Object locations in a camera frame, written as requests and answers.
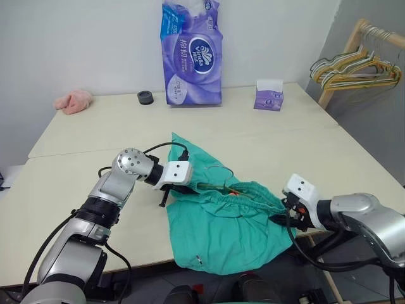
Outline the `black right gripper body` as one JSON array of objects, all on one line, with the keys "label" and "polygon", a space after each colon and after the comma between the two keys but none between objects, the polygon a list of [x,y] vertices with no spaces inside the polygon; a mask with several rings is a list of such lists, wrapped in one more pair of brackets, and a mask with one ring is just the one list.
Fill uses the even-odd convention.
[{"label": "black right gripper body", "polygon": [[286,209],[286,215],[280,217],[279,224],[286,227],[289,220],[290,226],[299,230],[309,229],[309,212],[307,208],[299,201],[299,198],[293,193],[287,193],[282,200]]}]

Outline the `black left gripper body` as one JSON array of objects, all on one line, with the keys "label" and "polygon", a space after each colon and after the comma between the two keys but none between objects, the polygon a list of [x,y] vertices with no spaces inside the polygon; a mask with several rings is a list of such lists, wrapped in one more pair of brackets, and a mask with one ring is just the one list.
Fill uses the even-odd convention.
[{"label": "black left gripper body", "polygon": [[161,187],[161,190],[166,193],[175,191],[180,194],[198,194],[198,192],[185,185],[165,184]]}]

